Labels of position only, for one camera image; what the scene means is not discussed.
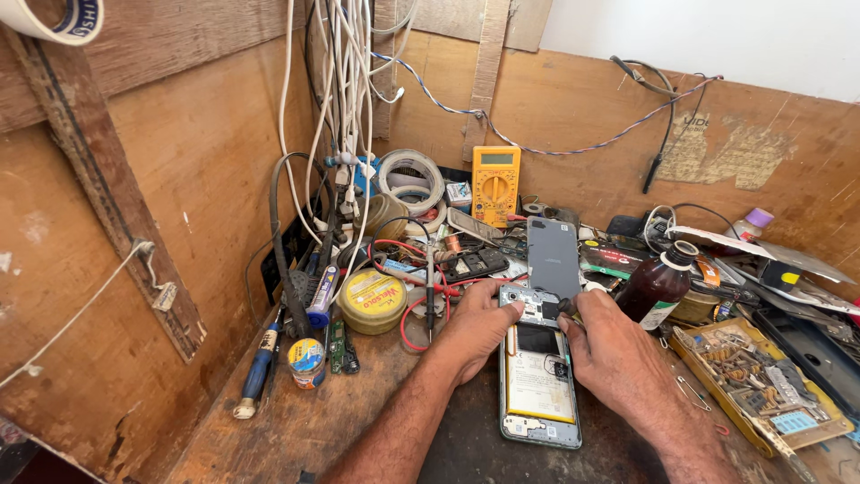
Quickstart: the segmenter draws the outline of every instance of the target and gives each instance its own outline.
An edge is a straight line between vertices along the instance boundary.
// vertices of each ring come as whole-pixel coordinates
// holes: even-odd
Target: disassembled smartphone
[[[529,287],[558,297],[580,292],[580,263],[574,224],[528,218]]]
[[[558,329],[556,320],[560,312],[556,295],[514,284],[504,284],[499,288],[500,307],[516,301],[522,301],[525,304],[523,315],[519,317],[520,323]]]
[[[499,429],[504,438],[579,449],[573,370],[568,341],[558,331],[554,295],[505,284],[499,306],[515,301],[526,312],[499,345]]]

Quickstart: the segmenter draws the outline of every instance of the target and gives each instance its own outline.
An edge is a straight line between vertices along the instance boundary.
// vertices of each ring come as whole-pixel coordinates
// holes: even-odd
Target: blue and white twisted wire
[[[376,57],[376,58],[379,58],[382,60],[391,60],[391,57],[382,55],[381,53],[371,53],[371,55],[373,57]],[[650,119],[651,116],[657,114],[657,112],[660,111],[661,109],[664,109],[664,108],[672,105],[673,103],[677,102],[679,99],[686,97],[686,96],[689,96],[693,92],[696,92],[697,90],[702,89],[707,83],[710,83],[712,81],[716,81],[717,79],[722,79],[722,76],[714,76],[712,78],[706,78],[702,83],[700,83],[696,87],[686,91],[685,93],[681,94],[678,97],[675,97],[671,101],[664,102],[657,109],[646,114],[642,119],[633,123],[629,127],[625,128],[621,133],[616,134],[610,140],[604,141],[603,143],[598,143],[597,145],[592,145],[592,146],[589,146],[588,148],[582,148],[580,150],[573,150],[573,151],[569,151],[569,152],[545,152],[543,150],[530,148],[528,146],[522,146],[521,144],[519,144],[515,141],[512,141],[510,138],[508,138],[504,134],[500,133],[499,130],[495,127],[495,124],[493,124],[493,122],[489,119],[487,112],[484,111],[483,109],[451,109],[451,108],[445,106],[441,102],[437,101],[436,98],[433,97],[432,94],[430,94],[430,91],[427,89],[426,85],[424,85],[424,81],[421,79],[421,76],[419,76],[418,73],[415,72],[415,69],[413,69],[411,65],[403,62],[400,59],[397,60],[397,63],[399,63],[403,67],[406,67],[407,71],[412,72],[412,75],[415,76],[415,79],[418,81],[418,84],[424,90],[424,94],[426,94],[427,97],[429,97],[430,100],[433,101],[433,103],[436,104],[437,106],[439,106],[440,108],[444,109],[445,111],[448,111],[449,113],[455,113],[455,114],[459,114],[459,115],[480,115],[481,117],[484,117],[487,119],[487,124],[489,125],[490,129],[493,130],[493,133],[495,133],[499,138],[502,138],[503,140],[505,140],[508,144],[510,144],[512,146],[518,146],[520,149],[526,150],[528,152],[532,152],[532,153],[536,153],[536,154],[542,154],[542,155],[551,155],[551,156],[575,155],[575,154],[580,154],[580,153],[584,153],[584,152],[589,152],[591,150],[596,150],[597,148],[602,148],[606,145],[609,145],[612,141],[615,141],[618,138],[621,138],[622,136],[627,134],[629,132],[629,130],[633,129],[634,127],[639,126],[643,122]]]

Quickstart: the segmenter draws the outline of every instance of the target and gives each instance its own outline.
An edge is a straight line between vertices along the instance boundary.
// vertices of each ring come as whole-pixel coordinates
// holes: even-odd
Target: white bottle
[[[771,223],[773,219],[774,216],[770,212],[761,208],[754,208],[743,220],[738,220],[732,224],[732,227],[742,240],[753,242],[755,239],[761,237],[762,229]],[[723,235],[734,239],[732,229],[728,229]]]

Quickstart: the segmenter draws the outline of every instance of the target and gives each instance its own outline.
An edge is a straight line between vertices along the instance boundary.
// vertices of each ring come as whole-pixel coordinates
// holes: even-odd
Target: safety pin
[[[696,395],[702,401],[702,403],[704,403],[704,406],[699,405],[698,403],[696,403],[695,400],[690,398],[690,395],[688,395],[686,391],[684,391],[684,387],[681,387],[681,383],[684,383],[690,389],[690,391],[693,392],[693,394]],[[687,397],[687,400],[691,401],[693,405],[698,406],[705,412],[710,412],[711,408],[710,405],[708,405],[708,402],[704,400],[704,397],[702,397],[702,395],[696,393],[696,390],[694,390],[693,387],[690,386],[690,383],[685,380],[683,376],[679,376],[678,379],[675,381],[675,384],[678,385],[678,388],[681,389],[681,393],[684,394],[684,396]]]

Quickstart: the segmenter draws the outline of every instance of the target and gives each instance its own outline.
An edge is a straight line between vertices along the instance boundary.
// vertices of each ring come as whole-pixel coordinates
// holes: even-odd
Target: gray phone back cover
[[[529,287],[558,295],[580,292],[580,257],[574,224],[543,217],[528,218]]]

